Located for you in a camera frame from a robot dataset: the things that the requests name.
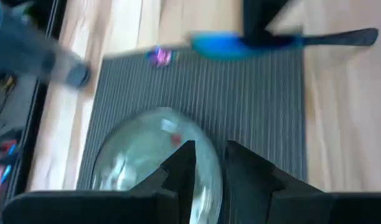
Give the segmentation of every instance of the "purple toy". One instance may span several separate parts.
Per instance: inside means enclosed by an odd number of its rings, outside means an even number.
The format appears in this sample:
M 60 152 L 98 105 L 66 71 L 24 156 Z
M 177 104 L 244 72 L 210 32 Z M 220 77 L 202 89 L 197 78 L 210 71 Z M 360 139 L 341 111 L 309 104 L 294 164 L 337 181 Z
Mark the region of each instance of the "purple toy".
M 173 56 L 172 50 L 161 49 L 156 47 L 155 50 L 152 50 L 146 54 L 146 58 L 151 61 L 156 67 L 165 67 L 167 66 Z

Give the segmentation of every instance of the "black handle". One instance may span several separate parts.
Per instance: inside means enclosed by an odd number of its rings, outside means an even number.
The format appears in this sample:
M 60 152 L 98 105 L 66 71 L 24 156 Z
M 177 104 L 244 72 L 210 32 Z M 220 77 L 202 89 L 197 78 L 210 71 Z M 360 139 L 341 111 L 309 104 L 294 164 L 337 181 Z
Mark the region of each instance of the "black handle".
M 368 28 L 338 34 L 306 36 L 304 37 L 304 44 L 371 46 L 376 42 L 378 36 L 378 29 Z

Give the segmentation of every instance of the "gray ribbed mat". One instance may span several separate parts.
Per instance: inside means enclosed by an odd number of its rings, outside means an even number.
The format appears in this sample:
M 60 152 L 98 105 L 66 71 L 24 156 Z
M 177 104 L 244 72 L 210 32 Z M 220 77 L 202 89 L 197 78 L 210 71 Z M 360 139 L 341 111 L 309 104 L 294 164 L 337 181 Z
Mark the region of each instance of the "gray ribbed mat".
M 306 179 L 303 55 L 283 50 L 246 60 L 207 60 L 178 52 L 166 68 L 144 54 L 103 60 L 78 189 L 89 189 L 98 151 L 122 120 L 159 106 L 193 119 L 219 156 L 232 139 Z

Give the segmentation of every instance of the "blue brush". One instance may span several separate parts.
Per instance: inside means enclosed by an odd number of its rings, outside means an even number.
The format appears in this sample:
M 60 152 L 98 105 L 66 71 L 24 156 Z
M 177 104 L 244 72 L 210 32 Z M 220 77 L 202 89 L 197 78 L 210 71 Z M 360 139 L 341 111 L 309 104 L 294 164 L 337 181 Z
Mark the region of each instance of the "blue brush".
M 262 30 L 258 37 L 240 37 L 233 32 L 201 32 L 190 37 L 192 48 L 212 59 L 236 59 L 267 51 L 305 47 L 307 45 L 371 46 L 377 40 L 375 28 L 329 35 L 272 35 Z

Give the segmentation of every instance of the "wooden floor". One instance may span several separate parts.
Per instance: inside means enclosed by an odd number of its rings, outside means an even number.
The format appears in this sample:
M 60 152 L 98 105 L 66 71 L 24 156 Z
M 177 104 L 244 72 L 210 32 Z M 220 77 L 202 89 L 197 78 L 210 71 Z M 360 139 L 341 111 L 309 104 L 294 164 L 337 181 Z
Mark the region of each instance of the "wooden floor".
M 60 43 L 89 61 L 83 91 L 51 85 L 28 190 L 74 189 L 102 57 L 183 43 L 197 30 L 242 32 L 241 0 L 68 1 Z M 378 27 L 370 49 L 305 51 L 308 178 L 330 191 L 381 190 L 381 0 L 299 0 L 273 25 L 307 34 Z

